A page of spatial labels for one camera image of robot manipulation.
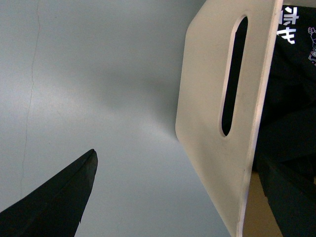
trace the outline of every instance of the black object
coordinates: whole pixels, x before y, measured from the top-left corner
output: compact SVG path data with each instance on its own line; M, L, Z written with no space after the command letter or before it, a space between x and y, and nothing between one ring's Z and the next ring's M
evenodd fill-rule
M229 78L234 89L223 110L224 134L232 124L246 30L242 21ZM316 8L282 7L253 169L283 236L316 237Z
M316 185L268 157L258 158L265 196L285 237L316 236Z
M98 165L90 150L0 213L1 237L73 237Z

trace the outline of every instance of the ceiling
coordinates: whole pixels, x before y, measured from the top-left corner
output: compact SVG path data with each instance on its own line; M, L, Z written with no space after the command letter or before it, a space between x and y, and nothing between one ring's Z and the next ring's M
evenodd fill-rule
M77 237L228 237L175 135L205 0L0 0L0 211L86 151Z

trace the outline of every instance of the black fabric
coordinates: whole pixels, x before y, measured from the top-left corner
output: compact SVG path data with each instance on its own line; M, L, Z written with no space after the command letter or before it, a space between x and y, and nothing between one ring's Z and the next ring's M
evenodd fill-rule
M290 19L295 11L297 17ZM281 16L253 169L283 236L316 237L316 8L283 6ZM242 22L235 43L242 42L246 29ZM242 49L232 58L235 87ZM225 134L235 96L236 91L225 100Z
M316 236L316 186L284 164L258 158L265 196L285 237Z

